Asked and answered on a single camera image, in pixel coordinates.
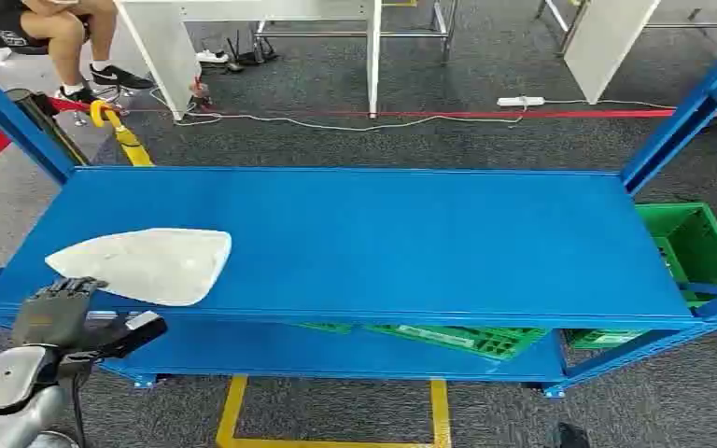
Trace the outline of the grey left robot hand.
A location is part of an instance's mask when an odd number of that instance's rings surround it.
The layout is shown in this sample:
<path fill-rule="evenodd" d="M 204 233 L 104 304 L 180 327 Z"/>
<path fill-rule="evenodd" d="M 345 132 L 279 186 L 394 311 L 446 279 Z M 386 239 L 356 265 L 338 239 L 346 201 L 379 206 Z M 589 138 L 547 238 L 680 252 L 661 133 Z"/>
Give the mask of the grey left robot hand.
<path fill-rule="evenodd" d="M 168 330 L 154 312 L 117 314 L 103 325 L 88 323 L 91 297 L 107 282 L 92 277 L 59 278 L 25 299 L 12 327 L 20 346 L 39 346 L 49 355 L 42 373 L 70 378 L 108 358 L 125 358 Z"/>

